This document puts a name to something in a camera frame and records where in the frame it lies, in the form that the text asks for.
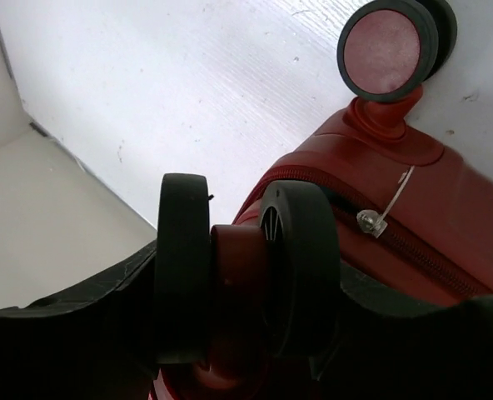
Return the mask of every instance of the zipper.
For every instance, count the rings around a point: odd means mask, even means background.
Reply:
[[[326,172],[308,167],[275,167],[266,173],[256,185],[238,216],[241,216],[251,204],[262,197],[270,183],[278,180],[315,183],[327,195],[337,221],[350,228],[355,228],[360,233],[362,230],[357,223],[357,214],[362,210],[377,208],[358,191]],[[463,272],[459,267],[433,247],[422,242],[412,232],[409,232],[389,216],[387,216],[387,220],[389,223],[382,235],[378,238],[373,238],[371,235],[367,236],[370,236],[371,240],[380,241],[394,253],[410,261],[417,268],[463,298],[492,294],[488,287],[477,282],[468,282],[467,278],[462,276]]]

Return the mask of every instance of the metal zipper slider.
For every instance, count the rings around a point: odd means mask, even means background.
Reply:
[[[414,170],[415,166],[412,165],[410,169],[402,174],[400,181],[398,181],[400,186],[398,187],[395,196],[392,198],[391,202],[387,206],[386,210],[382,213],[382,215],[374,210],[362,210],[357,214],[357,224],[364,233],[368,233],[377,239],[386,230],[388,225],[386,222],[386,216],[395,205],[396,200],[398,200],[398,198],[404,191],[404,188],[409,182],[411,174]]]

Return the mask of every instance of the rubber wheel tire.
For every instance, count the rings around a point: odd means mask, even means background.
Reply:
[[[446,0],[416,0],[422,4],[436,22],[439,34],[437,59],[428,78],[434,76],[448,61],[457,42],[457,19],[454,10]]]
[[[317,355],[333,336],[341,292],[330,203],[313,183],[276,181],[261,200],[260,226],[271,243],[271,283],[263,306],[271,353]]]
[[[154,269],[157,363],[205,357],[211,281],[207,182],[197,175],[163,177]]]

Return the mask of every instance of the red suitcase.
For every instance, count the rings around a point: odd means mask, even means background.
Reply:
[[[450,25],[443,24],[442,30],[436,24],[440,59],[435,58],[433,73],[453,48],[455,18],[446,2],[421,3],[446,5],[443,11],[450,16]],[[425,12],[416,1],[376,1],[352,17],[341,35],[339,65],[345,81],[360,96],[267,171],[235,223],[256,221],[259,199],[270,182],[315,183],[331,200],[347,263],[411,296],[451,305],[493,293],[493,182],[467,165],[459,153],[404,121],[422,96],[419,83],[429,76],[425,68],[419,71],[421,65],[430,64],[422,60],[423,41],[429,39],[420,28],[429,22],[423,20]],[[381,58],[392,50],[373,40],[364,49],[359,47],[366,35],[380,41],[389,38],[392,47],[408,46],[393,39],[400,34],[393,32],[393,26],[406,29],[396,23],[405,18],[419,34],[421,59],[400,84],[396,79],[405,73],[400,59],[394,57],[396,64],[377,67],[391,62]],[[445,34],[447,28],[450,36]],[[381,49],[381,62],[374,56],[374,46]],[[407,57],[410,52],[401,53]],[[359,63],[361,71],[356,72],[352,64]],[[382,68],[398,68],[398,77],[382,81],[390,88],[386,93],[377,83]]]

